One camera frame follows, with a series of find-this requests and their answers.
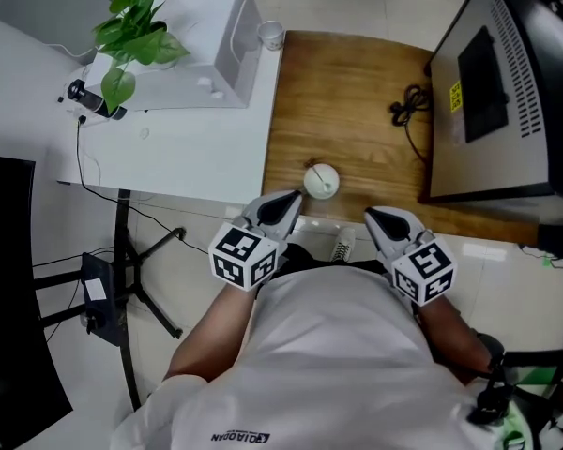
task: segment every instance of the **wooden tabletop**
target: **wooden tabletop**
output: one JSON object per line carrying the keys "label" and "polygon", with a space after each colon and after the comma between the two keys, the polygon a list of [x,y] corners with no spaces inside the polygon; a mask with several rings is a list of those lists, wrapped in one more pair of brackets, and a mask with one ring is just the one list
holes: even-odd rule
{"label": "wooden tabletop", "polygon": [[[431,53],[377,38],[288,32],[283,48],[266,156],[263,192],[301,188],[310,158],[333,166],[340,189],[331,199],[308,198],[312,217],[363,221],[368,206],[415,213],[438,233],[536,243],[537,226],[421,204],[425,168],[389,105],[411,83],[430,88],[423,67]],[[432,115],[416,112],[409,125],[415,146],[429,154]]]}

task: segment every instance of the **black panel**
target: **black panel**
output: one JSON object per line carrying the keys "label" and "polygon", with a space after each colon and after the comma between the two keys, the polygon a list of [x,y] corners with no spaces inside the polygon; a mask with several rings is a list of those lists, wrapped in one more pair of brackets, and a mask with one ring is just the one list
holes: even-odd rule
{"label": "black panel", "polygon": [[538,248],[563,259],[563,225],[539,225]]}
{"label": "black panel", "polygon": [[15,448],[71,412],[39,323],[30,211],[34,163],[0,158],[0,443]]}
{"label": "black panel", "polygon": [[549,182],[563,195],[563,21],[540,0],[505,0],[534,70],[546,128]]}
{"label": "black panel", "polygon": [[528,197],[546,197],[555,195],[549,184],[523,185],[521,187],[497,188],[495,190],[471,191],[457,195],[440,195],[438,197],[422,196],[422,203],[456,203],[477,202],[484,200],[502,200]]}
{"label": "black panel", "polygon": [[[100,257],[85,253],[82,257],[82,281],[84,285],[84,300],[86,316],[95,319],[92,333],[118,347],[120,345],[118,310],[114,301],[114,271],[109,262]],[[99,279],[104,289],[103,300],[92,299],[87,290],[87,281]]]}
{"label": "black panel", "polygon": [[463,88],[465,141],[470,143],[509,122],[507,98],[488,28],[481,27],[458,61]]}
{"label": "black panel", "polygon": [[365,211],[373,217],[390,240],[401,242],[409,237],[411,227],[404,218],[380,212],[374,208],[368,208]]}
{"label": "black panel", "polygon": [[300,192],[296,190],[279,199],[265,203],[259,208],[256,214],[256,217],[259,219],[258,223],[264,223],[265,225],[276,225],[280,223],[288,209],[292,206],[292,203],[294,203],[294,200],[299,196]]}
{"label": "black panel", "polygon": [[506,352],[505,367],[559,367],[563,365],[563,350],[536,352]]}

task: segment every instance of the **tripod leg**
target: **tripod leg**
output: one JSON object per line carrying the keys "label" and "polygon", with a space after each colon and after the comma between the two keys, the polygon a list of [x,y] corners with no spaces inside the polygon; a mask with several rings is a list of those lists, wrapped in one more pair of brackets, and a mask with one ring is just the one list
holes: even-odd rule
{"label": "tripod leg", "polygon": [[186,236],[186,229],[185,228],[177,227],[176,229],[173,229],[172,232],[167,233],[165,236],[163,236],[156,244],[154,244],[148,250],[140,253],[140,255],[138,256],[139,262],[143,263],[144,260],[146,260],[155,251],[159,250],[162,246],[169,243],[170,240],[173,240],[174,238],[179,238],[180,240],[183,240],[183,238],[185,236]]}
{"label": "tripod leg", "polygon": [[152,298],[145,292],[144,288],[141,285],[133,285],[131,288],[131,292],[135,293],[135,295],[140,299],[140,302],[145,304],[150,311],[153,313],[160,324],[165,327],[165,330],[169,332],[171,337],[173,338],[180,338],[181,337],[181,328],[177,328],[174,326],[171,321],[167,318],[167,316],[160,310],[155,302],[153,302]]}
{"label": "tripod leg", "polygon": [[135,381],[135,372],[133,371],[133,361],[131,360],[131,348],[129,346],[129,329],[128,314],[126,303],[124,302],[117,310],[119,313],[119,351],[121,353],[121,362],[123,363],[123,373],[128,384],[129,398],[133,410],[138,410],[142,403],[138,394],[138,386]]}

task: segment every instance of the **black stand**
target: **black stand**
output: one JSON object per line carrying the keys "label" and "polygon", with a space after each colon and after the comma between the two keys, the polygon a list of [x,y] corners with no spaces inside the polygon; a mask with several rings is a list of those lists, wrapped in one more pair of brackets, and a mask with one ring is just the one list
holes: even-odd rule
{"label": "black stand", "polygon": [[[127,302],[132,295],[136,295],[138,299],[144,303],[154,314],[160,324],[174,338],[180,338],[182,331],[177,328],[157,304],[150,298],[148,293],[142,286],[142,264],[154,252],[159,250],[170,240],[174,238],[183,239],[186,230],[179,227],[165,235],[156,244],[148,250],[138,253],[131,243],[128,229],[129,216],[129,190],[119,190],[118,205],[116,208],[116,218],[114,224],[114,300],[116,302],[117,322],[119,329],[119,349],[121,352],[121,360],[123,363],[123,371],[128,384],[129,397],[133,410],[140,408],[140,397],[135,383],[135,375],[133,372],[133,364],[131,362],[131,351],[129,349],[129,332],[127,319]],[[127,285],[127,269],[133,267],[133,283]],[[82,271],[67,272],[64,274],[53,275],[49,277],[36,278],[34,280],[35,290],[53,287],[62,283],[77,281],[82,278]],[[44,328],[71,319],[85,312],[85,305],[78,305],[63,311],[59,311],[47,317],[40,319],[40,323]]]}

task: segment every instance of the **electrical cord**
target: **electrical cord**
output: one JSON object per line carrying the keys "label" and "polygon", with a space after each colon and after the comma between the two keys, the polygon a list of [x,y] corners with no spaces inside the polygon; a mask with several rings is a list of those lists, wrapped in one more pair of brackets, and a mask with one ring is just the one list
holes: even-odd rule
{"label": "electrical cord", "polygon": [[103,250],[103,251],[99,251],[98,253],[92,253],[91,255],[94,255],[96,257],[98,255],[102,255],[103,253],[113,253],[114,254],[114,250]]}
{"label": "electrical cord", "polygon": [[428,161],[419,152],[413,143],[413,139],[411,139],[409,122],[413,113],[430,110],[431,100],[431,96],[427,90],[424,90],[419,85],[409,85],[406,87],[406,90],[404,90],[404,103],[402,104],[401,102],[395,101],[390,105],[390,111],[392,112],[392,125],[394,127],[404,127],[404,133],[411,144],[411,148],[424,165],[427,165]]}
{"label": "electrical cord", "polygon": [[87,50],[83,53],[80,53],[79,55],[76,55],[75,53],[71,53],[70,50],[67,47],[65,47],[65,45],[61,45],[60,43],[44,43],[44,45],[46,45],[47,47],[60,47],[61,49],[63,49],[65,52],[67,52],[73,58],[79,58],[80,56],[88,55],[89,53],[98,49],[98,47],[92,47],[91,49],[89,49],[89,50]]}
{"label": "electrical cord", "polygon": [[[101,183],[102,183],[102,168],[100,167],[99,162],[94,157],[87,155],[87,153],[85,152],[85,150],[83,148],[81,150],[82,150],[82,152],[84,152],[84,155],[87,158],[89,158],[90,160],[92,160],[96,164],[96,167],[98,168],[98,192],[101,195],[102,194],[102,186],[101,186]],[[147,199],[132,199],[131,197],[129,197],[129,198],[122,198],[122,199],[119,199],[119,200],[127,200],[129,203],[142,203],[142,202],[149,202],[150,200],[155,198],[155,196],[156,196],[156,193],[151,195]]]}
{"label": "electrical cord", "polygon": [[[77,156],[77,167],[79,168],[79,178],[81,180],[82,183],[82,187],[85,188],[87,191],[89,191],[90,193],[93,193],[94,195],[96,195],[97,197],[102,198],[103,200],[107,200],[109,202],[113,202],[116,203],[117,205],[122,205],[124,207],[127,207],[129,210],[133,210],[134,212],[136,212],[137,214],[141,215],[142,217],[146,217],[146,218],[150,218],[151,220],[155,221],[159,226],[161,226],[164,230],[166,230],[168,233],[171,233],[172,230],[169,229],[168,227],[166,227],[165,225],[163,225],[162,223],[160,223],[160,221],[158,221],[156,218],[152,217],[151,215],[145,214],[144,212],[138,210],[135,207],[132,207],[131,205],[129,205],[128,203],[123,203],[123,202],[119,202],[115,199],[109,198],[109,197],[105,197],[104,195],[100,195],[98,192],[94,191],[93,189],[89,188],[85,182],[84,182],[84,174],[82,173],[82,161],[79,158],[79,135],[80,135],[80,130],[82,127],[82,123],[85,121],[85,117],[80,116],[79,119],[77,120],[77,151],[75,152],[76,156]],[[205,250],[202,250],[201,248],[195,247],[194,245],[190,245],[188,242],[186,242],[185,240],[182,240],[181,238],[177,237],[177,239],[184,244],[187,247],[193,248],[195,250],[198,250],[202,253],[204,253],[205,255],[208,255],[208,252]]]}
{"label": "electrical cord", "polygon": [[[87,252],[87,253],[94,254],[94,252],[97,252],[97,251],[100,251],[100,250],[106,250],[108,248],[113,248],[113,246],[96,248],[95,250],[92,250],[92,251]],[[72,255],[72,256],[64,258],[64,259],[52,260],[51,262],[37,263],[37,264],[33,265],[33,268],[36,268],[38,266],[52,265],[53,263],[65,262],[67,260],[77,259],[77,258],[82,257],[82,256],[83,256],[83,253],[80,253],[79,255]]]}
{"label": "electrical cord", "polygon": [[525,251],[524,248],[527,247],[527,245],[518,245],[517,248],[519,248],[522,253],[524,253],[524,255],[528,255],[530,257],[534,257],[535,259],[546,259],[548,260],[549,264],[551,264],[551,266],[556,269],[556,270],[563,270],[563,266],[559,266],[559,265],[555,265],[555,262],[560,262],[563,259],[559,258],[559,257],[547,257],[545,255],[534,255],[533,253],[530,253],[528,251]]}
{"label": "electrical cord", "polygon": [[[77,280],[77,285],[75,285],[75,292],[73,292],[73,296],[71,297],[70,302],[68,302],[67,305],[67,310],[69,310],[71,308],[71,305],[73,305],[73,300],[75,300],[75,295],[77,294],[77,290],[79,289],[79,283],[81,282],[81,280]],[[54,337],[54,334],[56,333],[56,330],[58,330],[58,327],[60,326],[62,322],[59,322],[56,324],[56,327],[54,328],[53,332],[50,334],[50,336],[46,339],[46,343],[48,343],[50,341],[50,339],[52,337]]]}

